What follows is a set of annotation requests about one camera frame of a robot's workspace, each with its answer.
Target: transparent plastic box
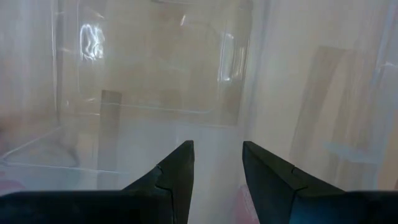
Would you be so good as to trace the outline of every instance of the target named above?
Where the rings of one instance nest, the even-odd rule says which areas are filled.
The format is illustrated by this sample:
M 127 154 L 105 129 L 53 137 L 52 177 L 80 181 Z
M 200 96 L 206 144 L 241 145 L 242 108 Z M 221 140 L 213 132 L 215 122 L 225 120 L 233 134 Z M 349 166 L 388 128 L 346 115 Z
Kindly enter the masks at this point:
M 395 0 L 0 0 L 0 195 L 122 189 L 186 140 L 189 223 L 249 210 L 255 223 L 244 140 L 345 190 L 393 189 L 396 12 Z
M 0 1 L 0 194 L 122 189 L 192 139 L 190 222 L 229 223 L 265 8 Z

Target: pink object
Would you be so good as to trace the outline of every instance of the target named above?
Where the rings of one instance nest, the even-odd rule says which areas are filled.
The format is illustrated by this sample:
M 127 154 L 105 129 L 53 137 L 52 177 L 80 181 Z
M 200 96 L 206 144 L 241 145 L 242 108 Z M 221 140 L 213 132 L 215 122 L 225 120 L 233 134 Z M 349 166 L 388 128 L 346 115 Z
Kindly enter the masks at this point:
M 247 185 L 241 186 L 236 197 L 236 224 L 260 224 Z

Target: clear plastic container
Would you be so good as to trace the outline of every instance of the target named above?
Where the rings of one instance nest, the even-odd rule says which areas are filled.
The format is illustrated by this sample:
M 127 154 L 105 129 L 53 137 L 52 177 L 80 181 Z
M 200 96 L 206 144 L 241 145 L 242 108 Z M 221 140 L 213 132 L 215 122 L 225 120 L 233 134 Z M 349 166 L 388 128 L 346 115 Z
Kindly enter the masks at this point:
M 256 220 L 244 139 L 345 190 L 392 189 L 396 8 L 0 0 L 0 194 L 121 189 L 188 139 L 190 223 Z
M 265 8 L 1 0 L 0 194 L 122 189 L 192 139 L 190 223 L 230 223 Z

